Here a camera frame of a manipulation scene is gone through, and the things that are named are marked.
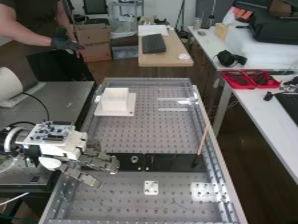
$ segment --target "laptop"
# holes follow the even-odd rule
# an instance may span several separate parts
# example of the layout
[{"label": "laptop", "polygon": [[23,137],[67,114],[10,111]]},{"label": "laptop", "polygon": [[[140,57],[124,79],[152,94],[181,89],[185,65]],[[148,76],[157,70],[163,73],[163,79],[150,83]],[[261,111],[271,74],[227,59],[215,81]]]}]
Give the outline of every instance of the laptop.
[{"label": "laptop", "polygon": [[276,98],[298,125],[298,93],[279,93],[276,94]]},{"label": "laptop", "polygon": [[161,34],[143,37],[143,53],[154,54],[167,51],[165,41]]}]

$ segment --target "cardboard box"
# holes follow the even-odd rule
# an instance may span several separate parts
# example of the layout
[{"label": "cardboard box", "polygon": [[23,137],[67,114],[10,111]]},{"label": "cardboard box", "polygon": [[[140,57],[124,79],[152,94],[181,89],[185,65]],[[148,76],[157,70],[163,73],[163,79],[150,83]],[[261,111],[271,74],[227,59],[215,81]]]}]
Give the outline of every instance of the cardboard box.
[{"label": "cardboard box", "polygon": [[84,59],[86,62],[111,60],[112,53],[110,43],[99,43],[91,46],[86,46]]},{"label": "cardboard box", "polygon": [[78,25],[76,31],[79,42],[86,47],[86,62],[111,60],[110,27],[106,24]]},{"label": "cardboard box", "polygon": [[229,26],[224,25],[223,23],[216,24],[216,35],[225,40],[227,39],[227,34],[229,31]]},{"label": "cardboard box", "polygon": [[110,27],[106,24],[78,25],[78,38],[82,44],[111,42]]},{"label": "cardboard box", "polygon": [[280,0],[273,0],[269,12],[277,17],[292,16],[292,6]]}]

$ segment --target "black glove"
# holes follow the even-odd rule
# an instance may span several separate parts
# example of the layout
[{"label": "black glove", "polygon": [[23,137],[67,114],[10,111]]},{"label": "black glove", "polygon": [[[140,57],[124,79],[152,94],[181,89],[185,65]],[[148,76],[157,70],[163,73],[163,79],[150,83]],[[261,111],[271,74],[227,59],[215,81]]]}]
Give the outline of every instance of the black glove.
[{"label": "black glove", "polygon": [[83,45],[80,45],[79,43],[72,42],[71,40],[66,40],[63,38],[52,38],[51,47],[54,47],[55,49],[59,49],[59,50],[70,49],[74,51],[86,49],[86,47]]},{"label": "black glove", "polygon": [[55,49],[59,50],[74,50],[74,51],[79,51],[79,50],[84,50],[86,47],[83,45],[80,45],[79,43],[74,42],[68,35],[67,35],[67,28],[66,27],[59,27],[54,38],[52,38],[52,42],[51,42],[51,47],[54,47]]}]

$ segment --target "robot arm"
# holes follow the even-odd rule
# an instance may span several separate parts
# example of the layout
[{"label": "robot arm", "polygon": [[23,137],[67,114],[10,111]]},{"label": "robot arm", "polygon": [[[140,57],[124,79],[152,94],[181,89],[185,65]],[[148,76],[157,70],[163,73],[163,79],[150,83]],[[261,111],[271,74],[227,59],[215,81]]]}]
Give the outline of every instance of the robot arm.
[{"label": "robot arm", "polygon": [[5,152],[24,154],[28,163],[39,163],[51,171],[60,170],[84,184],[100,188],[102,182],[82,171],[82,167],[116,174],[120,163],[115,156],[100,152],[100,142],[88,141],[70,122],[44,122],[32,130],[10,127],[2,132]]}]

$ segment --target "black shirt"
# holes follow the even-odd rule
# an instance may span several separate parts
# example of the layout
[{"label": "black shirt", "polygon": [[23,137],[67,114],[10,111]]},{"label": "black shirt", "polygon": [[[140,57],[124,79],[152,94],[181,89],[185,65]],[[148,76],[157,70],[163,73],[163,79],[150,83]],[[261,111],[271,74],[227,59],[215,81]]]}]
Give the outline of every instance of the black shirt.
[{"label": "black shirt", "polygon": [[28,29],[44,36],[54,36],[60,0],[0,0],[16,10],[16,19]]}]

